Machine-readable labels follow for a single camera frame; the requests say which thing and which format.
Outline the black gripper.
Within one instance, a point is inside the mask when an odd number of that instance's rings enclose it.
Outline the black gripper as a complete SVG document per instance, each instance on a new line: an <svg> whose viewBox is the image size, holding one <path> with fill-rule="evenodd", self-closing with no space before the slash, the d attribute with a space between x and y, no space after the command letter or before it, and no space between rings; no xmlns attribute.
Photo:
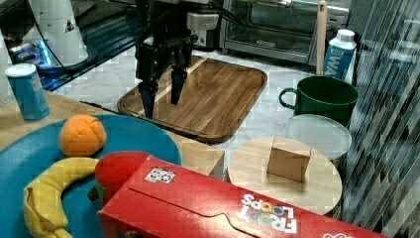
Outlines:
<svg viewBox="0 0 420 238"><path fill-rule="evenodd" d="M191 64L193 39L185 23L161 20L150 23L136 45L136 78L145 115L152 118L161 75L171 66L171 103L178 103L186 68Z"/></svg>

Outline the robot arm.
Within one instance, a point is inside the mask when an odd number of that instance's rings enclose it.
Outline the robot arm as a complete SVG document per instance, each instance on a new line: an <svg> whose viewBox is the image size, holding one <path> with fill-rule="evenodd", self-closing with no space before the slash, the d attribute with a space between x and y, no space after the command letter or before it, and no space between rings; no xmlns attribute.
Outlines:
<svg viewBox="0 0 420 238"><path fill-rule="evenodd" d="M192 31L216 28L219 16L209 12L207 4L193 0L137 0L142 23L142 37L136 45L136 78L145 115L153 117L158 81L172 67L171 103L176 105L191 64L192 46L198 41Z"/></svg>

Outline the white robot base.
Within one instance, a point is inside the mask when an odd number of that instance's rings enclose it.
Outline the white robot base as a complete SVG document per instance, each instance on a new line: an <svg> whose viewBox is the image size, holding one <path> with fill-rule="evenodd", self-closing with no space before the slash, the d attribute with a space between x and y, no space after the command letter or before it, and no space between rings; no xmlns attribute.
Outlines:
<svg viewBox="0 0 420 238"><path fill-rule="evenodd" d="M42 67L72 66L88 58L70 0L28 0L35 26L25 41L40 44Z"/></svg>

